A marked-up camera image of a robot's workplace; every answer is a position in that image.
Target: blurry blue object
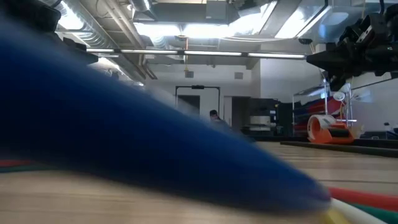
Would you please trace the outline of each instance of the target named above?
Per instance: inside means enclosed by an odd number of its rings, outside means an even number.
[[[0,24],[0,148],[206,202],[254,210],[329,206],[316,181],[78,58]]]

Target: wooden floor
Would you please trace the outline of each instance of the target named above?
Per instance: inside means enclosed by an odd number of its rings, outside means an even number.
[[[398,194],[398,160],[259,143],[326,186]],[[319,214],[270,217],[59,171],[0,174],[2,224],[321,223]]]

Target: orange machine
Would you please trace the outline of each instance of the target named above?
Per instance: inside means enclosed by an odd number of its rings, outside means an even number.
[[[322,144],[349,144],[354,141],[347,125],[330,115],[314,115],[308,120],[310,142]]]

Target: ceiling vent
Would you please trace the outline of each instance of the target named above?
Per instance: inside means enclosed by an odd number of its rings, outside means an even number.
[[[235,79],[243,79],[243,72],[235,72]]]
[[[185,78],[193,78],[193,71],[185,71]]]

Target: person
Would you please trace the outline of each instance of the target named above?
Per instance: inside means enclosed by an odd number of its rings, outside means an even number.
[[[210,111],[210,121],[212,124],[214,124],[218,128],[230,129],[229,125],[218,116],[217,110]]]

